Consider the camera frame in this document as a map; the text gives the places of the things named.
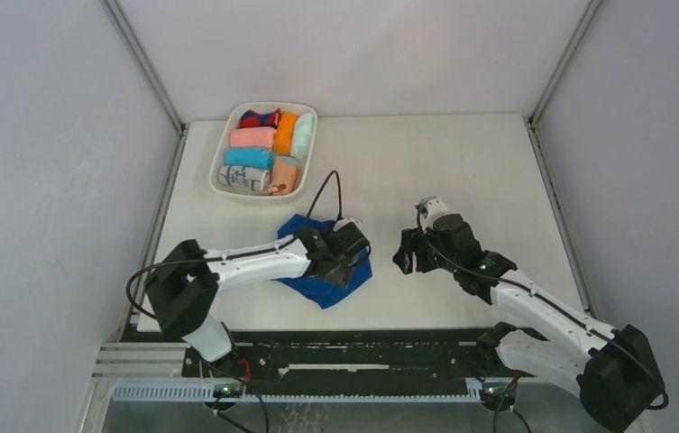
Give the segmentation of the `blue microfiber towel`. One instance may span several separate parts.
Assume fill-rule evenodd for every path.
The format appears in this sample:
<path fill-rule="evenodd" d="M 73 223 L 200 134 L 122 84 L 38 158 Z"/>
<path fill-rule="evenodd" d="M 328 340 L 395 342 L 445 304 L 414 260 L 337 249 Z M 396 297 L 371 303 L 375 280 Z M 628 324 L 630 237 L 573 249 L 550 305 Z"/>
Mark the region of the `blue microfiber towel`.
<path fill-rule="evenodd" d="M 303 220 L 305 220 L 305 216 L 300 214 L 293 215 L 278 229 L 277 237 L 281 238 L 286 235 L 294 235 L 301 227 Z M 335 220 L 321 221 L 308 218 L 306 228 L 326 229 L 333 228 L 335 224 Z M 329 309 L 347 298 L 372 277 L 372 262 L 369 253 L 363 253 L 362 258 L 362 262 L 354 268 L 346 288 L 309 277 L 277 279 L 275 281 L 284 284 L 306 299 L 315 302 L 321 309 Z"/>

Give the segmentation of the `orange towel with blue dots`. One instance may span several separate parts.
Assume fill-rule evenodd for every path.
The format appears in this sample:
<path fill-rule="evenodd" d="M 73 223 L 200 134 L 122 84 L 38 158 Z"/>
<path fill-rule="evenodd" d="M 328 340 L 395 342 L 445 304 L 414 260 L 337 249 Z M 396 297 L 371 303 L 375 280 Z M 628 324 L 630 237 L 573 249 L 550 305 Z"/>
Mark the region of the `orange towel with blue dots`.
<path fill-rule="evenodd" d="M 266 194 L 269 196 L 290 194 L 297 184 L 298 172 L 298 162 L 294 158 L 277 157 L 271 171 L 271 182 L 265 189 Z"/>

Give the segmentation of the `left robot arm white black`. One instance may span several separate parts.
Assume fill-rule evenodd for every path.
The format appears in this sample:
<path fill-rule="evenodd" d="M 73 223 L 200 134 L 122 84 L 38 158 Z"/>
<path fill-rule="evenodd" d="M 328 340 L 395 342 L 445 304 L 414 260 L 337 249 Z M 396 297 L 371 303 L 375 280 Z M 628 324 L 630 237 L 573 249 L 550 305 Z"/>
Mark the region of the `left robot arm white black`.
<path fill-rule="evenodd" d="M 370 252 L 370 241 L 353 219 L 237 250 L 206 250 L 190 239 L 148 267 L 145 293 L 161 334 L 189 344 L 206 368 L 226 376 L 236 369 L 239 354 L 225 324 L 211 313 L 219 293 L 301 277 L 345 289 Z"/>

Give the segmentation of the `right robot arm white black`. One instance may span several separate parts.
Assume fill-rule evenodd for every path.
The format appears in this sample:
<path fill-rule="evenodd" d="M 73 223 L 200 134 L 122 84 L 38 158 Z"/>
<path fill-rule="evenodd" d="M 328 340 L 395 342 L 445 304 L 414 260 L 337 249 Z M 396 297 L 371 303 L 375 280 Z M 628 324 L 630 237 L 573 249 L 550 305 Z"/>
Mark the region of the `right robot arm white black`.
<path fill-rule="evenodd" d="M 393 262 L 405 274 L 440 270 L 467 294 L 523 320 L 530 335 L 499 322 L 479 341 L 478 363 L 490 375 L 529 373 L 578 398 L 610 432 L 670 400 L 647 336 L 586 315 L 542 289 L 504 255 L 482 248 L 461 215 L 437 198 L 417 205 L 416 227 L 401 233 Z"/>

